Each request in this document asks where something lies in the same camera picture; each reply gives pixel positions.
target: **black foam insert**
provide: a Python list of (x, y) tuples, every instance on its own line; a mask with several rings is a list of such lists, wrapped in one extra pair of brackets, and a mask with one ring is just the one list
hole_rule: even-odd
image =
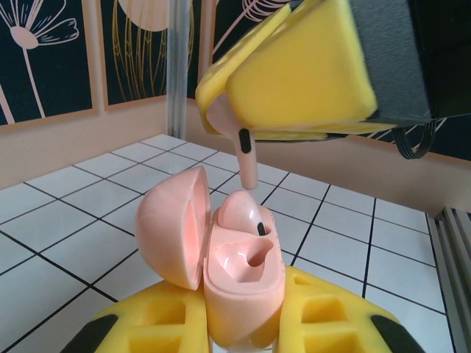
[(373, 315), (371, 321), (392, 353), (425, 353), (404, 326), (381, 315)]
[(116, 315), (106, 315), (90, 321), (60, 353), (94, 353), (117, 320)]

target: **yellow foam pad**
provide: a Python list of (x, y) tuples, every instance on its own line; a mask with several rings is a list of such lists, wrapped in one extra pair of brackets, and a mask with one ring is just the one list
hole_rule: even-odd
[(95, 353), (212, 352), (202, 288), (187, 290), (162, 281), (101, 311), (93, 320), (107, 315), (118, 319)]
[(226, 90), (247, 129), (362, 121), (377, 109), (348, 0), (304, 0)]
[(206, 131), (211, 134), (219, 133), (213, 129), (206, 119), (206, 112), (211, 102), (226, 91), (229, 76), (245, 61), (257, 47), (270, 36), (273, 31), (291, 14), (288, 5), (281, 7), (271, 14), (261, 24), (252, 28), (237, 42), (217, 63), (209, 67), (196, 88), (196, 102)]
[(276, 353), (391, 353), (371, 321), (387, 311), (329, 282), (286, 267)]

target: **framed artwork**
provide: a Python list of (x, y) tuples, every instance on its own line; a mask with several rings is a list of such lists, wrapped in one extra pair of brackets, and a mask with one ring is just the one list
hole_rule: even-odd
[(219, 0), (214, 21), (213, 63), (254, 26), (291, 0)]
[(0, 0), (0, 125), (91, 108), (82, 2)]
[[(188, 95), (196, 90), (201, 0), (191, 4)], [(113, 106), (166, 95), (168, 0), (100, 0), (105, 97)]]

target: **white tile floor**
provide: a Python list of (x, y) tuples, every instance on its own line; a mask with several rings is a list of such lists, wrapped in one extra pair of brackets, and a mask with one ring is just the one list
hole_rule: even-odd
[[(134, 214), (193, 165), (206, 167), (213, 210), (241, 188), (233, 156), (160, 135), (0, 190), (0, 352), (58, 352), (96, 312), (160, 281)], [(259, 179), (252, 195), (273, 211), (286, 263), (389, 310), (427, 353), (453, 352), (424, 213), (267, 165)]]

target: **peach wall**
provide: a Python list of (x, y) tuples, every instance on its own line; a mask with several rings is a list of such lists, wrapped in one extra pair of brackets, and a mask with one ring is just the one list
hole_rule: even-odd
[(0, 189), (166, 131), (162, 99), (105, 110), (96, 0), (82, 0), (94, 110), (0, 128)]
[[(195, 103), (186, 139), (233, 154), (206, 133)], [(317, 143), (258, 143), (258, 161), (436, 215), (445, 205), (471, 212), (471, 163), (435, 154), (405, 160), (389, 143), (350, 136)]]

